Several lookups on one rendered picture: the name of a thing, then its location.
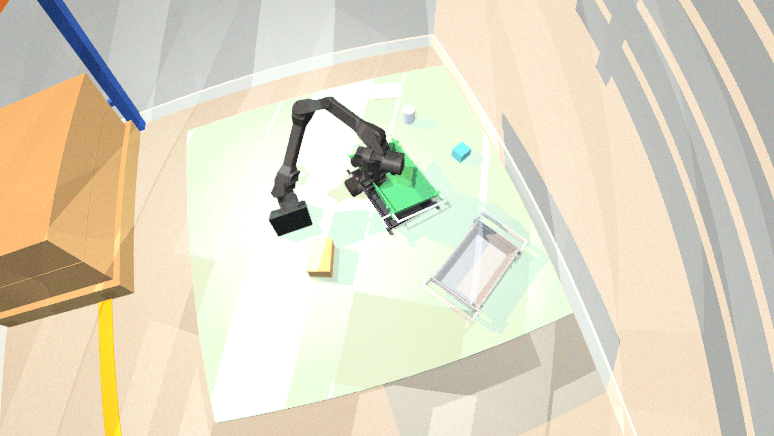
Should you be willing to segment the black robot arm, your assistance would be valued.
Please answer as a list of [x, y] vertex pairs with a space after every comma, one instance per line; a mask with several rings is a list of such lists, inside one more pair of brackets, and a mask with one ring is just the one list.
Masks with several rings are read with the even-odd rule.
[[[297, 159], [308, 123], [316, 110], [325, 109], [350, 129], [367, 146], [358, 146], [350, 165], [355, 168], [383, 171], [401, 175], [405, 165], [405, 153], [391, 151], [383, 128], [363, 120], [350, 109], [339, 103], [335, 97], [297, 100], [292, 105], [292, 129], [286, 154], [281, 168], [277, 172], [271, 195], [277, 198], [281, 214], [299, 208], [299, 200], [294, 192], [301, 170], [297, 170]], [[362, 166], [361, 163], [362, 162]]]

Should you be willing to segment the small grey cylinder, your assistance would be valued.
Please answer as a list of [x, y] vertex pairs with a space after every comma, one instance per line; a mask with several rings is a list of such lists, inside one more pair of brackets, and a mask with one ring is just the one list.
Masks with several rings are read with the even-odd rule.
[[411, 125], [414, 123], [415, 107], [411, 105], [403, 106], [401, 113], [402, 113], [402, 122], [405, 125]]

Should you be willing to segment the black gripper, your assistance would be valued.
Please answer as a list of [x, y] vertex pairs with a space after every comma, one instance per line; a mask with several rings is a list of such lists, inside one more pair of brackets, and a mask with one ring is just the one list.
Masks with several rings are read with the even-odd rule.
[[[362, 162], [360, 164], [362, 166]], [[381, 166], [379, 166], [376, 170], [366, 170], [363, 167], [363, 173], [363, 175], [357, 178], [358, 180], [354, 175], [344, 180], [344, 185], [352, 197], [355, 197], [363, 192], [361, 184], [366, 190], [374, 191], [374, 185], [372, 184], [373, 182], [379, 188], [388, 179], [386, 176], [386, 173], [388, 172], [383, 171]]]

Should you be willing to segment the tan cube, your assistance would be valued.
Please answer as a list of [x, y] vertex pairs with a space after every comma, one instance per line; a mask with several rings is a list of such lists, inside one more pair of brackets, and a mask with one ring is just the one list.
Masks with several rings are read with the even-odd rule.
[[310, 239], [306, 268], [308, 275], [332, 278], [334, 253], [333, 239]]

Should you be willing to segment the small cyan cube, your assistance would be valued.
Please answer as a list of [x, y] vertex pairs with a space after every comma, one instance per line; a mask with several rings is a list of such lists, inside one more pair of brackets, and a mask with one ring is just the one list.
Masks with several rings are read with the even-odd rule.
[[458, 162], [463, 162], [470, 155], [470, 151], [471, 148], [461, 142], [452, 149], [451, 157], [455, 158]]

